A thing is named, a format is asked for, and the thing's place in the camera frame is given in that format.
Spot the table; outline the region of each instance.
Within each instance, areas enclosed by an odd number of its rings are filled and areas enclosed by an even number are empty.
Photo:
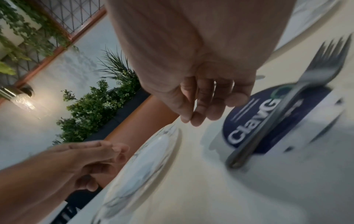
[[[318,23],[274,52],[258,70],[257,74],[265,75],[265,79],[256,82],[253,93],[297,81],[323,41],[354,31],[353,10],[354,1],[343,0]],[[350,119],[354,119],[354,100],[350,97],[354,95],[353,57],[354,47],[342,72],[329,84],[343,91]],[[222,155],[213,150],[212,140],[230,111],[227,108],[219,121],[206,120],[198,128],[177,119],[174,123],[181,131],[182,141],[163,182],[133,216],[116,223],[268,223],[259,216],[257,207],[248,203],[244,186],[238,185],[238,191],[230,190],[232,177],[221,163]],[[90,223],[106,191],[107,188],[69,223]],[[278,208],[278,212],[286,212],[286,206]]]

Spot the metal fork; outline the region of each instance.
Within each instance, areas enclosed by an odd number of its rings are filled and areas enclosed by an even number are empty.
[[[244,141],[239,150],[232,152],[226,160],[230,168],[242,167],[257,148],[260,141],[278,124],[286,111],[293,105],[296,96],[307,88],[324,86],[333,80],[341,71],[347,57],[351,36],[347,38],[343,48],[343,37],[335,45],[332,40],[328,47],[325,42],[317,51],[306,71],[302,74],[291,91],[280,101],[270,115],[257,127],[257,129]]]

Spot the fork tine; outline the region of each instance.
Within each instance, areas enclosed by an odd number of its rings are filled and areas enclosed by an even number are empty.
[[[351,44],[351,36],[352,36],[352,34],[349,35],[346,43],[344,44],[342,50],[340,51],[340,53],[338,55],[340,65],[343,65],[346,60],[347,54],[349,52],[350,44]]]
[[[323,43],[322,43],[322,45],[320,46],[320,49],[318,49],[316,55],[315,55],[314,58],[312,59],[312,61],[311,61],[310,65],[309,65],[309,67],[315,66],[315,65],[316,65],[316,62],[318,61],[318,59],[320,59],[320,58],[322,57],[323,52],[325,51],[325,48],[326,48],[325,43],[326,43],[326,42],[323,42]]]
[[[331,57],[330,58],[334,58],[338,55],[340,48],[342,47],[343,44],[343,37],[341,37],[336,45],[336,47],[334,48]]]
[[[331,40],[331,42],[329,43],[328,47],[327,47],[327,50],[325,51],[325,53],[323,54],[323,59],[326,60],[329,58],[331,52],[332,52],[332,49],[333,49],[333,40]]]

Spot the gray wall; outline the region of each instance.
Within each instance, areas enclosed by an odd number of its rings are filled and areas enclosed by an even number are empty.
[[[79,41],[76,52],[69,48],[59,55],[30,82],[35,92],[34,100],[50,111],[50,116],[38,120],[11,102],[0,105],[0,169],[26,159],[52,145],[60,128],[55,124],[60,117],[69,117],[68,102],[63,102],[61,90],[67,89],[81,97],[97,86],[100,76],[98,58],[107,46],[118,52],[121,48],[108,17],[103,18]],[[116,86],[114,80],[107,80]]]

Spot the wall sconce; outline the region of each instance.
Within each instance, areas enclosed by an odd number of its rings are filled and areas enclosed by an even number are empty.
[[[0,97],[11,101],[19,108],[30,112],[38,119],[48,116],[48,109],[33,100],[31,98],[32,96],[34,96],[34,92],[29,86],[22,88],[17,88],[15,86],[0,87]]]

